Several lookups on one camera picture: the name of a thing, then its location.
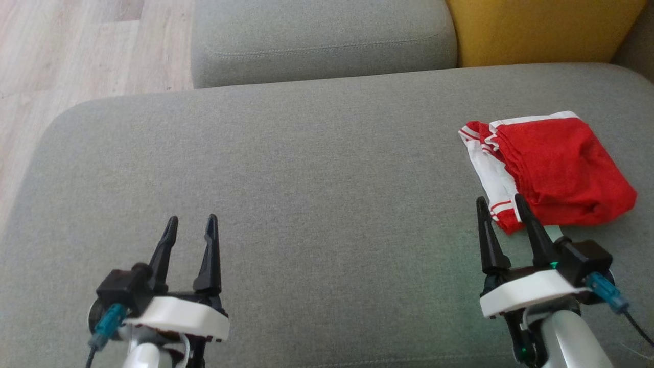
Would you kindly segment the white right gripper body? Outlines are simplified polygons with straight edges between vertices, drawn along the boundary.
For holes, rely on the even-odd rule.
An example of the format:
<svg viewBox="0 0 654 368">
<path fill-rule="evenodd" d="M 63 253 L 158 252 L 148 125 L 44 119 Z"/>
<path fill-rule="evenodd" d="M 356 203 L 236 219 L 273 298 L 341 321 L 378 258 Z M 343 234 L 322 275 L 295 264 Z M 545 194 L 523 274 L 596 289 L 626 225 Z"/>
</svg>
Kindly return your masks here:
<svg viewBox="0 0 654 368">
<path fill-rule="evenodd" d="M 589 368 L 589 326 L 581 316 L 588 287 L 574 287 L 557 270 L 512 281 L 487 275 L 484 317 L 507 326 L 514 360 L 525 368 Z"/>
</svg>

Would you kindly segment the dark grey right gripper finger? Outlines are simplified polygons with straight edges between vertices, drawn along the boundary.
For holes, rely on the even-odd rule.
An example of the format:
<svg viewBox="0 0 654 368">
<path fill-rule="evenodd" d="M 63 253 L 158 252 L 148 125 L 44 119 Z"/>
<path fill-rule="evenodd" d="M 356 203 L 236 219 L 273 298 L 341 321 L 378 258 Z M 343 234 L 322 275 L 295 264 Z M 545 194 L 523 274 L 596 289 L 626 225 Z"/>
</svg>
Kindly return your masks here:
<svg viewBox="0 0 654 368">
<path fill-rule="evenodd" d="M 493 218 L 483 196 L 476 199 L 476 211 L 482 273 L 488 277 L 507 277 L 511 262 L 501 250 L 493 228 Z"/>
<path fill-rule="evenodd" d="M 546 229 L 542 226 L 541 222 L 532 212 L 530 205 L 521 194 L 516 194 L 514 200 L 520 220 L 528 233 L 533 266 L 556 268 L 559 256 L 554 251 L 553 242 Z"/>
</svg>

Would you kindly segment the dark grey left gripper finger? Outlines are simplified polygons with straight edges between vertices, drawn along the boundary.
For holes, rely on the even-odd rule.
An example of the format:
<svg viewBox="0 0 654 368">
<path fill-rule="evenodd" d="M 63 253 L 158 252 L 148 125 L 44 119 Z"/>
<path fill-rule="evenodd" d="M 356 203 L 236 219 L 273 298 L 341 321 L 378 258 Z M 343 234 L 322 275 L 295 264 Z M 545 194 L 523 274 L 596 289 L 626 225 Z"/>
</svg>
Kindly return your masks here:
<svg viewBox="0 0 654 368">
<path fill-rule="evenodd" d="M 156 295 L 163 295 L 168 291 L 166 279 L 170 265 L 171 252 L 177 241 L 177 230 L 178 217 L 173 215 L 168 220 L 163 235 L 161 236 L 149 262 L 149 266 L 153 271 L 149 280 L 149 286 Z"/>
<path fill-rule="evenodd" d="M 219 222 L 217 215 L 210 214 L 204 234 L 206 247 L 197 277 L 193 281 L 196 293 L 211 297 L 219 296 L 222 291 Z"/>
</svg>

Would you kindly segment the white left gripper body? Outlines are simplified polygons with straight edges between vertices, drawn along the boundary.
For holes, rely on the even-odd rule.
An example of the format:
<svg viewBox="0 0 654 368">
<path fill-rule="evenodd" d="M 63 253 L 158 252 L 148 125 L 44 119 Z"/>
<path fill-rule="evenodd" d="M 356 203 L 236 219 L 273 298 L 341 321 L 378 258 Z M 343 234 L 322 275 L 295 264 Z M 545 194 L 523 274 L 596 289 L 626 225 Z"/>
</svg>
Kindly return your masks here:
<svg viewBox="0 0 654 368">
<path fill-rule="evenodd" d="M 227 340 L 229 331 L 226 314 L 210 305 L 157 296 L 122 324 L 128 343 L 122 368 L 205 368 L 206 345 Z"/>
</svg>

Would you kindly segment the red white striped shorts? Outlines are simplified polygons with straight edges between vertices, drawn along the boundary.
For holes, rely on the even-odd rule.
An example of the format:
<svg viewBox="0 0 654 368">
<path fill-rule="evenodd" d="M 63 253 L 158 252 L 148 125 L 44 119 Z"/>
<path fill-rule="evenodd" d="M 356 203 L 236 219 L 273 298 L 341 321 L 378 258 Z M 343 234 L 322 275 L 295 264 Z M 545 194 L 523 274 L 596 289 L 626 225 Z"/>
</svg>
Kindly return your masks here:
<svg viewBox="0 0 654 368">
<path fill-rule="evenodd" d="M 497 120 L 489 132 L 489 144 L 542 224 L 605 224 L 635 207 L 636 190 L 574 112 Z"/>
</svg>

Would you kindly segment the grey sofa seat cushion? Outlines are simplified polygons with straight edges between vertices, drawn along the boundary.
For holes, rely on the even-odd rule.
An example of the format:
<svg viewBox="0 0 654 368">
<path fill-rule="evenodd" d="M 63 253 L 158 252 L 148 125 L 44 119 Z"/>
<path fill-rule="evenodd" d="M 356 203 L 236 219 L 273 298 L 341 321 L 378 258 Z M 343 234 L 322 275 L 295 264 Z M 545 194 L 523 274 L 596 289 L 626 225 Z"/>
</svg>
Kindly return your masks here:
<svg viewBox="0 0 654 368">
<path fill-rule="evenodd" d="M 526 64 L 226 86 L 80 103 L 45 130 L 0 240 L 0 368 L 82 368 L 95 290 L 147 263 L 178 216 L 190 291 L 219 219 L 229 339 L 211 368 L 514 366 L 483 317 L 476 198 L 458 130 L 572 111 L 638 192 L 601 227 L 654 337 L 654 84 L 619 66 Z"/>
</svg>

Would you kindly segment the yellow sofa cushion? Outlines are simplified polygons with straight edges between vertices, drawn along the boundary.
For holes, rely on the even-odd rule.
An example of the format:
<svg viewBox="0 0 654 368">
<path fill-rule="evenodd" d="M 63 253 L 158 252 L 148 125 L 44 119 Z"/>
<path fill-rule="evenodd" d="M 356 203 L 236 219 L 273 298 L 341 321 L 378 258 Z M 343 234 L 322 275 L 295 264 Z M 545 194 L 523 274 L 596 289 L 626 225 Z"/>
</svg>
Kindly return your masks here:
<svg viewBox="0 0 654 368">
<path fill-rule="evenodd" d="M 648 0 L 446 0 L 460 67 L 612 61 Z"/>
</svg>

